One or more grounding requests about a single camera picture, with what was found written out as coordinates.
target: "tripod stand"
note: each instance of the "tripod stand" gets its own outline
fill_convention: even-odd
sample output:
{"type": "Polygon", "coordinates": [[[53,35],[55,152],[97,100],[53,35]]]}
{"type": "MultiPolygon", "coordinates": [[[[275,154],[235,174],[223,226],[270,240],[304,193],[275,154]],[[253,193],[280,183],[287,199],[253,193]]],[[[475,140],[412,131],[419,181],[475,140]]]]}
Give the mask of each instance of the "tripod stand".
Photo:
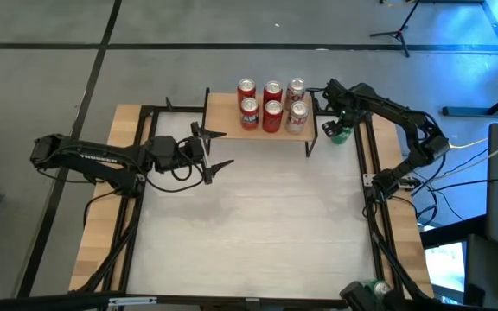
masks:
{"type": "Polygon", "coordinates": [[[405,51],[405,56],[411,57],[411,55],[408,53],[408,47],[406,46],[405,37],[403,36],[403,31],[405,31],[405,29],[407,29],[406,24],[411,19],[412,13],[414,13],[414,10],[416,9],[416,7],[418,6],[419,3],[420,3],[420,0],[415,0],[414,6],[412,6],[412,10],[408,14],[408,16],[406,17],[405,21],[403,22],[403,25],[401,25],[401,28],[399,28],[396,31],[388,31],[388,32],[383,32],[383,33],[371,34],[370,36],[376,37],[376,36],[389,35],[389,36],[397,39],[403,45],[403,50],[405,51]]]}

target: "green object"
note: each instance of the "green object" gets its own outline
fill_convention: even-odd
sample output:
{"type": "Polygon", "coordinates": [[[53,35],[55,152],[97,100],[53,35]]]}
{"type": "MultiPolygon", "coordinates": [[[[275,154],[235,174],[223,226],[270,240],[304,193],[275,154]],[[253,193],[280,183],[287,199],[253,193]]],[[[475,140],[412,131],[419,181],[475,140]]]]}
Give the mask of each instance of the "green object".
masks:
{"type": "Polygon", "coordinates": [[[353,133],[353,128],[343,128],[343,131],[339,135],[333,136],[330,139],[332,143],[343,144],[351,136],[351,133],[353,133]]]}

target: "concrete floor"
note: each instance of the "concrete floor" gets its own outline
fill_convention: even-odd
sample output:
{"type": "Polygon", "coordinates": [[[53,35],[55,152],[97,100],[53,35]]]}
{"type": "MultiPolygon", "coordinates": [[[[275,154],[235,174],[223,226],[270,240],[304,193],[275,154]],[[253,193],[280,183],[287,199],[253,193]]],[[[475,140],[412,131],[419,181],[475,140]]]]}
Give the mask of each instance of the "concrete floor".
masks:
{"type": "MultiPolygon", "coordinates": [[[[488,2],[498,19],[498,0],[488,2]]],[[[99,42],[112,4],[0,1],[0,41],[99,42]]],[[[395,30],[409,10],[376,0],[221,0],[204,6],[195,0],[125,0],[112,42],[393,43],[368,33],[395,30]]],[[[409,44],[498,44],[479,5],[423,3],[409,27],[409,44]]],[[[13,293],[51,185],[29,163],[32,141],[69,133],[94,56],[93,51],[0,51],[0,192],[6,194],[0,204],[0,298],[13,293]]],[[[375,51],[109,51],[81,138],[105,142],[116,104],[163,105],[169,96],[175,105],[202,105],[206,86],[231,92],[245,76],[260,85],[293,76],[312,86],[332,77],[346,86],[366,82],[378,94],[434,115],[457,145],[486,137],[488,125],[498,122],[439,115],[445,105],[487,107],[498,101],[496,52],[415,52],[406,59],[400,52],[375,51]]],[[[450,152],[445,167],[486,146],[450,152]]],[[[430,175],[435,169],[419,172],[430,175]]],[[[478,165],[439,186],[485,176],[486,165],[478,165]]],[[[81,210],[92,190],[66,185],[33,295],[66,292],[81,238],[81,210]]],[[[464,218],[485,211],[485,185],[445,193],[464,218]],[[462,192],[469,194],[466,206],[473,208],[459,204],[462,192]]],[[[420,194],[415,203],[429,205],[429,195],[420,194]]],[[[442,203],[436,221],[449,224],[457,217],[442,203]]]]}

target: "silver soda can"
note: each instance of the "silver soda can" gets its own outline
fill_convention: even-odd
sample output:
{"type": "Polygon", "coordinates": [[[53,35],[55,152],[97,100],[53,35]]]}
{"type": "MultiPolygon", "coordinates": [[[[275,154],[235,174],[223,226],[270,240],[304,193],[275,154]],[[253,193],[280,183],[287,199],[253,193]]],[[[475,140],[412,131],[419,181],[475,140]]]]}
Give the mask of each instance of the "silver soda can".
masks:
{"type": "Polygon", "coordinates": [[[285,129],[291,134],[300,134],[309,116],[309,108],[302,101],[297,101],[291,105],[290,115],[287,117],[285,129]]]}
{"type": "Polygon", "coordinates": [[[304,80],[301,78],[291,79],[285,92],[284,109],[290,110],[291,105],[296,101],[302,100],[304,95],[304,80]]]}

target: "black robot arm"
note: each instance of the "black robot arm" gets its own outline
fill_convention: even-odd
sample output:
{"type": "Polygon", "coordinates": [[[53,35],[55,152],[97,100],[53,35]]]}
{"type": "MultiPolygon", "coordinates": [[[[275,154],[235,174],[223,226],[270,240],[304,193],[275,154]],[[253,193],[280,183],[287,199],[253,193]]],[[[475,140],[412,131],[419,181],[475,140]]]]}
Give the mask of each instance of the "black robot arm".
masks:
{"type": "Polygon", "coordinates": [[[141,193],[152,168],[165,173],[201,165],[203,180],[210,184],[214,175],[233,160],[209,167],[203,140],[226,134],[201,129],[197,122],[191,124],[191,130],[193,136],[180,142],[172,136],[155,136],[141,146],[123,148],[54,134],[35,140],[30,161],[38,170],[68,168],[82,173],[90,182],[107,181],[118,194],[128,197],[141,193]]]}
{"type": "Polygon", "coordinates": [[[336,136],[343,128],[356,126],[369,112],[386,118],[405,131],[409,156],[397,167],[381,170],[372,180],[378,200],[391,197],[399,189],[401,178],[416,168],[434,163],[450,148],[449,140],[427,113],[382,98],[364,83],[346,89],[336,79],[331,79],[323,96],[328,100],[327,109],[339,116],[337,122],[330,121],[322,125],[328,137],[336,136]]]}

